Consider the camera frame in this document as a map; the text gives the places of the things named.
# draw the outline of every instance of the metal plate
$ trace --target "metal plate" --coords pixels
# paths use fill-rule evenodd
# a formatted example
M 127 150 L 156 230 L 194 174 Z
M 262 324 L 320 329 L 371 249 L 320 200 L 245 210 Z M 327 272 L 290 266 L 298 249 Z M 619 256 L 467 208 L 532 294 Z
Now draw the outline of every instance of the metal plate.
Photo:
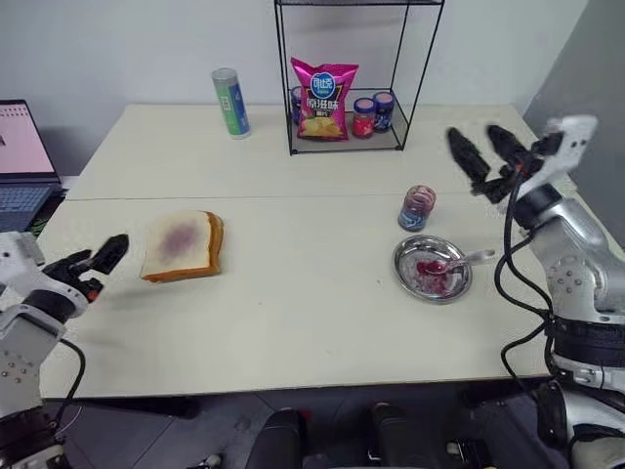
M 433 303 L 449 303 L 463 295 L 471 286 L 473 271 L 470 265 L 457 267 L 447 273 L 444 291 L 432 288 L 431 276 L 419 276 L 417 263 L 428 261 L 453 261 L 464 253 L 451 242 L 440 237 L 417 234 L 397 245 L 393 264 L 397 279 L 412 295 Z

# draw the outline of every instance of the green and white can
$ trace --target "green and white can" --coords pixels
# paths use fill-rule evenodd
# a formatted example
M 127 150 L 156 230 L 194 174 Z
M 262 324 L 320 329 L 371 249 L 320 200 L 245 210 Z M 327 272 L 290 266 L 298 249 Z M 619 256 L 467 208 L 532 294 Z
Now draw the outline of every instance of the green and white can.
M 230 136 L 234 139 L 246 138 L 250 135 L 250 122 L 245 112 L 236 71 L 232 68 L 218 68 L 211 76 Z

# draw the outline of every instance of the bag of chips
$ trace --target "bag of chips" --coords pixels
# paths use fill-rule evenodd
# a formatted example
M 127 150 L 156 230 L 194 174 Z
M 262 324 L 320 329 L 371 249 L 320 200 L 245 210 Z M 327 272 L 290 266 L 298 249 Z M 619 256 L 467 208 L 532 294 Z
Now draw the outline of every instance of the bag of chips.
M 291 64 L 302 83 L 302 112 L 297 136 L 303 139 L 347 140 L 345 97 L 358 65 L 311 66 L 295 58 L 291 58 Z

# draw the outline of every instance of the slice of bread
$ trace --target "slice of bread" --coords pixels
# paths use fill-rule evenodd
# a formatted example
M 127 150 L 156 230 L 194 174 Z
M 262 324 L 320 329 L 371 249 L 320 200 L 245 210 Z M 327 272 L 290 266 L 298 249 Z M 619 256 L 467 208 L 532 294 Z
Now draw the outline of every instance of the slice of bread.
M 224 222 L 211 212 L 184 210 L 152 225 L 141 278 L 173 281 L 220 272 Z

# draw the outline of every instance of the table surface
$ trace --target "table surface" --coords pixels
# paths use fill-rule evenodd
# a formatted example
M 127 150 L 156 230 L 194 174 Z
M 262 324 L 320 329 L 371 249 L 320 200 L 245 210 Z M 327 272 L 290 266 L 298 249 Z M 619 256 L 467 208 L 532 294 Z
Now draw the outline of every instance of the table surface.
M 128 107 L 41 235 L 50 261 L 110 235 L 131 238 L 99 300 L 68 323 L 68 338 L 88 360 L 77 396 L 507 376 L 501 347 L 537 320 L 499 297 L 493 266 L 474 268 L 470 291 L 439 306 L 399 286 L 392 255 L 408 236 L 396 215 L 415 183 L 438 193 L 427 234 L 466 252 L 501 250 L 503 218 L 468 194 L 444 131 L 458 126 L 498 168 L 484 126 L 497 122 L 528 144 L 533 136 L 519 115 L 511 107 L 421 107 L 404 152 L 290 156 L 281 109 L 249 114 L 253 135 L 232 141 L 214 107 Z M 224 219 L 223 273 L 140 280 L 149 224 L 180 209 Z M 544 286 L 531 253 L 516 258 Z M 507 277 L 504 284 L 533 298 Z M 542 344 L 511 354 L 520 375 L 546 372 Z M 77 366 L 57 347 L 42 369 L 43 395 L 63 397 Z
M 404 151 L 296 154 L 286 143 L 284 108 L 249 107 L 252 135 L 229 137 L 218 107 L 128 106 L 68 198 L 183 198 L 405 194 L 469 190 L 447 150 L 457 126 L 491 163 L 502 164 L 484 129 L 498 123 L 525 144 L 535 138 L 510 106 L 418 107 Z

